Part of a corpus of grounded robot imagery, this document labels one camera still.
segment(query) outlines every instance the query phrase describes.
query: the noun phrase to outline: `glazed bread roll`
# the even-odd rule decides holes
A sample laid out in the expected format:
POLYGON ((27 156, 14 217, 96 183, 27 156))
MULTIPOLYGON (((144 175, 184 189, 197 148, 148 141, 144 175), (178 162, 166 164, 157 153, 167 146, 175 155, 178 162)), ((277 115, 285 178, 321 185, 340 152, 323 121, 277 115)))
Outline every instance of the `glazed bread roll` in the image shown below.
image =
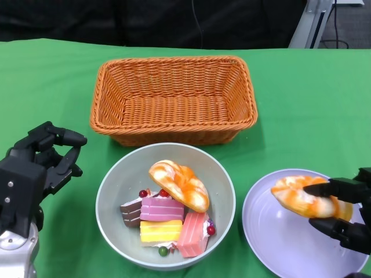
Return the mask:
POLYGON ((197 213, 208 210, 208 192, 189 167, 162 160, 150 168, 149 174, 154 182, 180 203, 197 213))
POLYGON ((308 194, 303 187, 328 182, 321 177, 302 175, 282 178, 271 188, 272 194, 280 204, 301 216, 308 218, 336 217, 349 221, 353 214, 353 205, 330 196, 316 197, 308 194))

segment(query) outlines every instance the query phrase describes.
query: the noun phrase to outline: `toy pastry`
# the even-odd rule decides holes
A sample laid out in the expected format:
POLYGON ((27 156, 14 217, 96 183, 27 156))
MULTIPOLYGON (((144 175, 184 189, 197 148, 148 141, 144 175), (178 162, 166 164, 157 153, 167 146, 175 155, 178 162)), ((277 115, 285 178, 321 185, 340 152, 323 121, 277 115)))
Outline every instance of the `toy pastry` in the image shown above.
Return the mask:
POLYGON ((188 213, 177 248, 184 258, 196 257, 206 250, 208 238, 215 234, 214 223, 207 213, 188 213))
POLYGON ((180 203, 198 213, 208 210, 208 192, 189 167, 162 160, 150 168, 149 174, 154 182, 180 203))
POLYGON ((338 200, 337 197, 316 197, 306 193, 303 187, 328 182, 322 177, 302 175, 285 177, 271 188, 272 194, 280 204, 301 216, 308 218, 336 217, 349 221, 353 214, 353 205, 338 200))
POLYGON ((183 220, 184 205, 173 199, 143 198, 140 219, 146 221, 183 220))
POLYGON ((156 246, 157 244, 176 242, 182 230, 181 220, 166 222, 141 221, 140 240, 143 246, 156 246))
POLYGON ((139 197, 137 199, 121 205, 120 212, 122 214, 123 223, 127 227, 139 227, 142 199, 144 197, 152 199, 150 197, 157 197, 158 195, 158 192, 151 192, 149 189, 142 190, 139 192, 139 197))

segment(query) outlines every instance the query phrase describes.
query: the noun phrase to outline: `pink cake slice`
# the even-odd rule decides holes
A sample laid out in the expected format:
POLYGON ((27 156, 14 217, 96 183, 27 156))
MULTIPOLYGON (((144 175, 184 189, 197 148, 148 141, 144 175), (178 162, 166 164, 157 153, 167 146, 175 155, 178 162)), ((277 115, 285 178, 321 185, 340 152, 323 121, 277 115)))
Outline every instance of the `pink cake slice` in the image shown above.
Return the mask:
POLYGON ((207 213, 188 213, 185 217, 177 248, 184 258, 196 257, 206 250, 208 237, 203 236, 203 223, 209 219, 207 213))
POLYGON ((173 199, 143 198, 140 219, 146 221, 182 220, 184 205, 173 199))

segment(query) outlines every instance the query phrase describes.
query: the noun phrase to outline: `wicker basket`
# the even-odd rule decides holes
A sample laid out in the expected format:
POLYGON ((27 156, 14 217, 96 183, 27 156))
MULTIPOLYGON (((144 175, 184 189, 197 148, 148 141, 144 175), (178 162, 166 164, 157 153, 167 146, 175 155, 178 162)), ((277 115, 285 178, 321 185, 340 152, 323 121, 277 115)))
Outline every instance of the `wicker basket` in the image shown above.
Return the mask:
POLYGON ((90 115, 94 131, 124 146, 227 143, 256 120, 248 68, 234 56, 106 62, 90 115))

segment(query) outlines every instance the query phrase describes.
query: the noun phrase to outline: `green tablecloth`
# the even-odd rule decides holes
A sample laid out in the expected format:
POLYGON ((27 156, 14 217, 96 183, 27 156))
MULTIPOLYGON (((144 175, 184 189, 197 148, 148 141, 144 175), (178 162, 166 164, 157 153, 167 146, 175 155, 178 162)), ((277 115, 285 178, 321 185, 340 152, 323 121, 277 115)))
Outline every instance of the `green tablecloth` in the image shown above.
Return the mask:
MULTIPOLYGON (((89 142, 74 178, 43 201, 44 229, 35 266, 44 277, 274 277, 255 257, 241 228, 250 187, 284 168, 352 178, 371 165, 371 50, 184 50, 85 45, 50 40, 0 45, 0 153, 51 120, 89 142), (259 120, 230 144, 204 147, 228 171, 237 210, 225 240, 187 270, 153 272, 122 258, 96 224, 96 194, 106 172, 133 148, 89 127, 98 67, 124 57, 234 54, 245 59, 259 120)), ((371 274, 371 264, 363 270, 371 274)))

